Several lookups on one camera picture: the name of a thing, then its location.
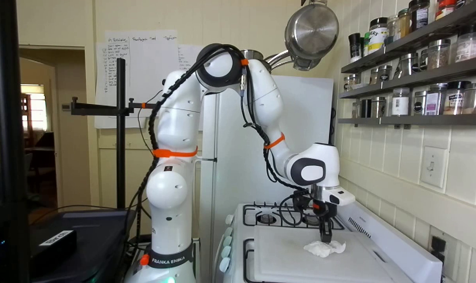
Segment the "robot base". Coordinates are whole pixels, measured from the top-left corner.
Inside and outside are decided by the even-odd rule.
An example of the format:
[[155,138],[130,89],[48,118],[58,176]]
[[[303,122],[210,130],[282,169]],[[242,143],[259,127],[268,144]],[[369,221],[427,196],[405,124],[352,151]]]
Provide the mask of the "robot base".
[[125,275],[125,283],[196,283],[193,264],[183,262],[172,268],[154,268],[150,265],[132,265]]

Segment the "spice rack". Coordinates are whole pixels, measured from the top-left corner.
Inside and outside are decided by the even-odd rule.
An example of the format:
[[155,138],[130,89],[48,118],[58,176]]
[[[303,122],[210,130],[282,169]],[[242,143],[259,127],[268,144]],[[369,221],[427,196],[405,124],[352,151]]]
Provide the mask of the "spice rack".
[[[468,4],[457,7],[454,12],[407,34],[405,37],[394,41],[388,45],[383,45],[380,50],[363,56],[361,59],[344,66],[341,70],[344,74],[361,72],[386,63],[389,59],[399,58],[403,53],[413,52],[427,45],[427,42],[447,37],[455,34],[458,29],[458,23],[473,22],[476,18],[476,0]],[[377,85],[367,85],[356,89],[348,89],[339,94],[341,99],[359,99],[377,96],[383,92],[392,91],[392,88],[399,86],[419,86],[427,83],[446,81],[458,77],[476,75],[476,58],[468,61],[460,61],[455,64],[449,64],[446,67],[430,69],[416,72],[413,75],[407,75],[402,78],[380,81]],[[339,122],[350,122],[355,125],[476,125],[476,114],[455,114],[455,116],[383,116],[383,118],[339,118]]]

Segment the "stainless steel pot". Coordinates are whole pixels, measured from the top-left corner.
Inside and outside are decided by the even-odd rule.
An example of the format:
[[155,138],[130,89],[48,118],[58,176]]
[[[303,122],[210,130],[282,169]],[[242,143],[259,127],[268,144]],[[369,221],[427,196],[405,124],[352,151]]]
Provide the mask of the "stainless steel pot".
[[284,41],[293,67],[314,67],[334,45],[337,29],[337,18],[325,1],[311,0],[292,14]]

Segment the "metal pole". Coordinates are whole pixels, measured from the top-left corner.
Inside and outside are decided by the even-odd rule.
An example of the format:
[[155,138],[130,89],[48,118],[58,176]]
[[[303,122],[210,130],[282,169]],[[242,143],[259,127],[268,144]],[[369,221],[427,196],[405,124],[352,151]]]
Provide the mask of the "metal pole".
[[30,281],[15,0],[0,0],[0,184],[9,210],[8,281]]
[[125,59],[116,58],[116,207],[125,209]]

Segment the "white wall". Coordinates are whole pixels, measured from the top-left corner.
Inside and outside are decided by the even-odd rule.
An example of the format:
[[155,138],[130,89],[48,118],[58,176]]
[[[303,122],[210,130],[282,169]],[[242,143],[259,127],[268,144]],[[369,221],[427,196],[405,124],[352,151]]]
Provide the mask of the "white wall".
[[[341,20],[341,36],[323,74],[337,80],[348,63],[350,33],[364,33],[369,20],[396,15],[407,0],[331,0]],[[339,100],[337,116],[350,116],[352,100]],[[476,127],[369,127],[339,124],[342,184],[369,209],[403,231],[422,246],[432,232],[446,232],[457,242],[447,254],[451,279],[476,283]],[[444,185],[419,180],[424,146],[446,151]]]

